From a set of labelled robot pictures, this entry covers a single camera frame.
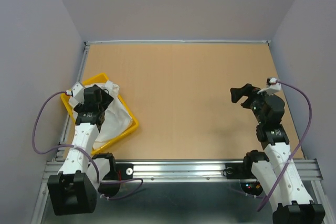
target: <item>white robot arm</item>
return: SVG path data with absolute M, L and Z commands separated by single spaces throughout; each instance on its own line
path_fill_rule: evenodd
M 93 144 L 104 122 L 104 112 L 113 97 L 97 85 L 85 88 L 76 83 L 69 95 L 77 100 L 74 110 L 78 113 L 75 134 L 68 156 L 57 175 L 51 175 L 48 189 L 56 215 L 93 212 L 97 203 L 97 190 L 106 174 L 116 171 L 112 154 L 99 154 L 93 157 L 95 167 L 89 166 L 85 153 L 91 153 Z
M 233 103 L 247 96 L 247 100 L 241 106 L 253 111 L 259 123 L 257 138 L 264 152 L 247 153 L 240 169 L 234 170 L 228 163 L 226 173 L 232 175 L 239 170 L 245 173 L 245 178 L 252 175 L 257 178 L 266 195 L 271 195 L 269 202 L 273 210 L 274 224 L 321 224 L 325 215 L 323 206 L 313 202 L 293 160 L 290 159 L 289 140 L 280 124 L 285 112 L 285 103 L 274 95 L 280 90 L 281 84 L 276 78 L 269 78 L 264 89 L 253 87 L 251 84 L 242 88 L 231 88 Z M 272 191 L 276 180 L 279 180 L 279 184 Z

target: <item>gray wall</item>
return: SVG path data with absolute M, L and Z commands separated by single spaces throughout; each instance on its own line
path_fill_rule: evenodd
M 42 103 L 75 80 L 82 40 L 61 0 L 0 0 L 0 216 L 29 223 L 46 156 L 31 148 Z M 55 98 L 41 117 L 38 147 L 59 141 L 66 110 Z
M 271 42 L 280 78 L 303 89 L 312 102 L 312 126 L 303 146 L 317 158 L 323 186 L 336 211 L 336 0 L 295 0 Z M 308 109 L 296 92 L 285 89 L 298 134 L 305 130 Z
M 271 39 L 294 0 L 63 0 L 85 41 Z

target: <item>white cloth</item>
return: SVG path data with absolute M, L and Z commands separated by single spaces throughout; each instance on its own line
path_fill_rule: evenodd
M 97 149 L 102 147 L 112 138 L 120 135 L 124 132 L 131 124 L 132 117 L 129 115 L 128 111 L 122 105 L 118 99 L 119 86 L 114 84 L 112 81 L 107 81 L 106 83 L 95 83 L 102 89 L 105 89 L 106 93 L 109 93 L 113 97 L 113 101 L 110 103 L 108 108 L 105 110 L 105 121 L 101 126 L 100 133 L 93 144 L 93 148 Z M 73 108 L 78 104 L 78 101 L 70 97 L 69 104 L 72 107 L 72 112 L 74 118 L 77 118 L 78 113 L 73 110 Z

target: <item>wooden table surface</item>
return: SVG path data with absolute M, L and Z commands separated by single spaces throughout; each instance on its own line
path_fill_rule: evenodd
M 83 80 L 101 72 L 120 86 L 140 124 L 105 151 L 117 159 L 243 158 L 262 150 L 252 111 L 231 103 L 230 88 L 265 87 L 277 76 L 267 45 L 91 45 Z M 287 106 L 282 123 L 294 149 Z

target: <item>purple cable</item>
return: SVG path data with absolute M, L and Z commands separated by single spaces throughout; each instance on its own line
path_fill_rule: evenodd
M 99 170 L 98 170 L 98 167 L 96 165 L 96 163 L 93 161 L 93 159 L 91 158 L 90 154 L 87 153 L 86 151 L 84 151 L 82 148 L 79 148 L 79 147 L 75 147 L 74 145 L 72 144 L 61 144 L 61 145 L 57 145 L 57 146 L 54 146 L 52 148 L 50 148 L 49 150 L 45 151 L 45 152 L 41 152 L 39 151 L 36 146 L 35 146 L 35 132 L 36 132 L 36 127 L 37 127 L 37 123 L 38 123 L 38 120 L 40 119 L 40 116 L 42 114 L 42 111 L 44 109 L 44 107 L 46 106 L 46 104 L 55 96 L 57 96 L 58 94 L 66 94 L 65 91 L 60 91 L 60 92 L 56 92 L 55 94 L 51 95 L 42 105 L 40 111 L 38 112 L 37 114 L 37 117 L 36 117 L 36 120 L 35 120 L 35 124 L 34 124 L 34 127 L 33 127 L 33 133 L 31 135 L 31 139 L 32 139 L 32 146 L 33 146 L 33 150 L 34 152 L 36 152 L 37 154 L 47 154 L 53 150 L 57 150 L 59 148 L 64 148 L 64 147 L 69 147 L 69 148 L 75 148 L 77 150 L 79 150 L 80 152 L 82 152 L 87 158 L 88 160 L 90 161 L 90 163 L 93 165 L 94 169 L 96 170 L 96 173 L 97 173 L 97 182 L 99 183 Z
M 295 89 L 296 91 L 300 92 L 300 93 L 304 96 L 304 98 L 306 99 L 306 101 L 307 101 L 307 103 L 308 103 L 308 107 L 309 107 L 309 119 L 308 119 L 308 124 L 307 124 L 306 130 L 304 131 L 304 133 L 303 133 L 303 135 L 302 135 L 302 137 L 301 137 L 301 139 L 300 139 L 300 141 L 299 141 L 298 146 L 296 146 L 296 148 L 294 149 L 294 151 L 292 152 L 292 154 L 290 154 L 290 156 L 288 157 L 288 160 L 287 160 L 287 162 L 285 163 L 285 166 L 283 167 L 281 173 L 279 174 L 277 180 L 275 181 L 275 183 L 274 183 L 272 189 L 269 191 L 269 194 L 266 195 L 266 196 L 264 197 L 264 199 L 263 199 L 262 202 L 260 203 L 259 207 L 257 208 L 257 212 L 261 211 L 261 210 L 263 209 L 263 207 L 266 205 L 266 203 L 268 202 L 269 198 L 271 197 L 271 195 L 272 195 L 273 192 L 275 191 L 275 188 L 277 187 L 277 185 L 279 184 L 279 182 L 280 182 L 280 180 L 282 179 L 283 175 L 285 174 L 285 171 L 286 171 L 286 169 L 287 169 L 287 167 L 288 167 L 288 165 L 289 165 L 288 161 L 290 161 L 291 159 L 293 159 L 295 153 L 296 153 L 296 152 L 299 150 L 299 148 L 302 146 L 302 143 L 303 143 L 304 139 L 306 138 L 306 135 L 307 135 L 308 130 L 309 130 L 309 128 L 310 128 L 311 118 L 312 118 L 312 108 L 311 108 L 311 103 L 310 103 L 310 100 L 309 100 L 308 96 L 307 96 L 302 90 L 300 90 L 300 89 L 298 89 L 298 88 L 296 88 L 296 87 L 294 87 L 294 86 L 292 86 L 292 85 L 290 85 L 290 84 L 284 83 L 284 82 L 279 81 L 279 80 L 277 80 L 277 83 L 280 83 L 280 84 L 283 84 L 283 85 L 285 85 L 285 86 L 288 86 L 288 87 L 290 87 L 290 88 L 292 88 L 292 89 Z
M 138 184 L 138 186 L 136 187 L 136 189 L 134 189 L 133 191 L 129 192 L 128 194 L 125 194 L 125 195 L 120 196 L 120 197 L 113 197 L 113 198 L 106 197 L 104 194 L 101 194 L 101 197 L 104 197 L 107 200 L 125 199 L 128 196 L 134 194 L 137 190 L 139 190 L 139 188 L 143 184 L 143 179 L 142 178 L 131 178 L 131 179 L 120 180 L 120 181 L 106 181 L 106 182 L 102 181 L 101 183 L 104 184 L 104 185 L 115 185 L 115 184 L 124 184 L 126 182 L 135 181 L 135 180 L 140 180 L 141 182 L 140 182 L 140 184 Z

